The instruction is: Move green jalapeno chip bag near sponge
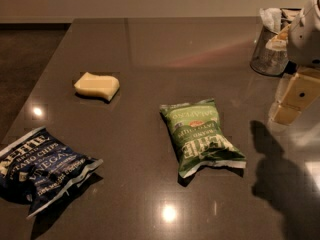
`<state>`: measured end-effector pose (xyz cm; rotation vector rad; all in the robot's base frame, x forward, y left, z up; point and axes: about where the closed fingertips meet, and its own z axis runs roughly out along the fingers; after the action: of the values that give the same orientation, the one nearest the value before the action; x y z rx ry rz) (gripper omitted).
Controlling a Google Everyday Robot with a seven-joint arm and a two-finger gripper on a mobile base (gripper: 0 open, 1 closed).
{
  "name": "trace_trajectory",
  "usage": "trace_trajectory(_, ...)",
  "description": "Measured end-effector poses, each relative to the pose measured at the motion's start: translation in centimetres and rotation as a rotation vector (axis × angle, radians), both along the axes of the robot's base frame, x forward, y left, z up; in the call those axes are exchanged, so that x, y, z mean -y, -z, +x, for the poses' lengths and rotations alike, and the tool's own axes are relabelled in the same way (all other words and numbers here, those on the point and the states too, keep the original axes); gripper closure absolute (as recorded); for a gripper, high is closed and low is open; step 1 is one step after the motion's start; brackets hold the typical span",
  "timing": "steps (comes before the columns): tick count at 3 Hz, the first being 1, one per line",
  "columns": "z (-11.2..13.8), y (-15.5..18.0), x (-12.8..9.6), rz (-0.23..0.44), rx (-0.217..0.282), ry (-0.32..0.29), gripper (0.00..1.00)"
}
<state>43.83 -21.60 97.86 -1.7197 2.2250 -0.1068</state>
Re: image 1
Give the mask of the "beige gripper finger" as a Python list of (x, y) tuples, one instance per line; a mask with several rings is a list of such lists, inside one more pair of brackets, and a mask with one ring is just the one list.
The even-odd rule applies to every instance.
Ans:
[(269, 118), (290, 125), (320, 96), (320, 70), (299, 66), (294, 74), (284, 74), (279, 81)]
[(268, 39), (265, 47), (272, 51), (286, 51), (290, 24), (287, 24), (279, 32), (276, 32), (270, 24), (267, 24), (266, 27), (272, 33), (272, 36)]

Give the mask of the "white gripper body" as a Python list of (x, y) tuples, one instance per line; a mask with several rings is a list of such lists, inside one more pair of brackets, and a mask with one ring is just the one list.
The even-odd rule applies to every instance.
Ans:
[(320, 67), (320, 0), (308, 0), (288, 30), (287, 54), (300, 66)]

